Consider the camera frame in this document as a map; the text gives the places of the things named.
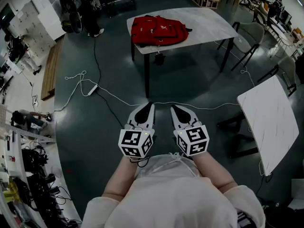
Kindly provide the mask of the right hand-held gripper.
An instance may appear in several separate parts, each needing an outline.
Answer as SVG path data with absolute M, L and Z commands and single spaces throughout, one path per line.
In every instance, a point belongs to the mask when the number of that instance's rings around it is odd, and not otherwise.
M 207 151 L 209 135 L 205 125 L 194 126 L 181 130 L 198 121 L 196 114 L 181 105 L 172 105 L 170 108 L 172 123 L 175 129 L 176 144 L 188 157 Z

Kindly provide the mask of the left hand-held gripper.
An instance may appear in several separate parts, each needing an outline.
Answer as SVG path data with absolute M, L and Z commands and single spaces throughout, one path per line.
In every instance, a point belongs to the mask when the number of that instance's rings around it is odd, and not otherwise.
M 155 105 L 142 104 L 133 110 L 128 121 L 120 131 L 118 146 L 123 155 L 131 158 L 145 158 L 153 145 Z

